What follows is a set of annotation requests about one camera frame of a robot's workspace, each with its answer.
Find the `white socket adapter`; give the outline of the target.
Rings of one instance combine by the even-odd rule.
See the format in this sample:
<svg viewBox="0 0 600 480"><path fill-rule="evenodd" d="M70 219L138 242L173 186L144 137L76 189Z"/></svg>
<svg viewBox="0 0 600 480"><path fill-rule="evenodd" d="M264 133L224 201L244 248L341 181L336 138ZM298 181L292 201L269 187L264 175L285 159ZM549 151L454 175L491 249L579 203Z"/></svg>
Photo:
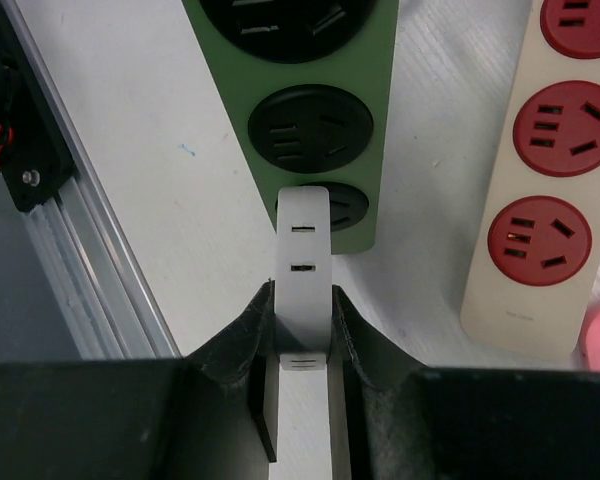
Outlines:
<svg viewBox="0 0 600 480"><path fill-rule="evenodd" d="M320 186L278 193L274 275L275 344L288 371L322 370L331 349L330 198Z"/></svg>

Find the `beige power strip red sockets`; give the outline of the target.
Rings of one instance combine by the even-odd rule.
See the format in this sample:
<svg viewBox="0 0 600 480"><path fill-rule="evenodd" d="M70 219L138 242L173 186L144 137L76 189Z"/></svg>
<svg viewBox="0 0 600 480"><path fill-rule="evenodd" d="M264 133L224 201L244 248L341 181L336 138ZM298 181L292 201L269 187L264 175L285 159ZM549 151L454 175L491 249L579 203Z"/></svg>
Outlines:
<svg viewBox="0 0 600 480"><path fill-rule="evenodd" d="M599 263L600 1L535 1L461 326L493 346L566 360Z"/></svg>

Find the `green power strip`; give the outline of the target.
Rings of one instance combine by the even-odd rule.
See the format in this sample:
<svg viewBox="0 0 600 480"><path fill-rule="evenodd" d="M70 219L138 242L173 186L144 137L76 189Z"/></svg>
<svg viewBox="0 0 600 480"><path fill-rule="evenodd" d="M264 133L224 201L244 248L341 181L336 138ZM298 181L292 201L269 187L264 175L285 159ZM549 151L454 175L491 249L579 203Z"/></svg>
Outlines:
<svg viewBox="0 0 600 480"><path fill-rule="evenodd" d="M332 251L375 242L399 5L188 1L188 20L270 217L328 190Z"/></svg>

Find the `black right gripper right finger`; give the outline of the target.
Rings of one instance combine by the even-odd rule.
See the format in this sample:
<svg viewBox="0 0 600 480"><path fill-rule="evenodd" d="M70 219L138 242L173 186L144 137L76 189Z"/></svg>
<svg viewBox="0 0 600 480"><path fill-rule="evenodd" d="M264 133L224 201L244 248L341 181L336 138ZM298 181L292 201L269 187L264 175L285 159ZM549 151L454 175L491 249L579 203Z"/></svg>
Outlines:
<svg viewBox="0 0 600 480"><path fill-rule="evenodd" d="M600 479L600 373L430 367L333 290L336 479Z"/></svg>

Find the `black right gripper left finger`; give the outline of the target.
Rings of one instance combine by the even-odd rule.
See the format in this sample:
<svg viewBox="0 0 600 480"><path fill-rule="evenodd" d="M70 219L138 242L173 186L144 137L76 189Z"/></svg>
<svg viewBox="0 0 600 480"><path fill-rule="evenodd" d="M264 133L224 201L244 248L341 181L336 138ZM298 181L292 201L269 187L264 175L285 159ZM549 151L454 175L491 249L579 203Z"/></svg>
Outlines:
<svg viewBox="0 0 600 480"><path fill-rule="evenodd" d="M0 364L0 479L266 478L273 293L185 357Z"/></svg>

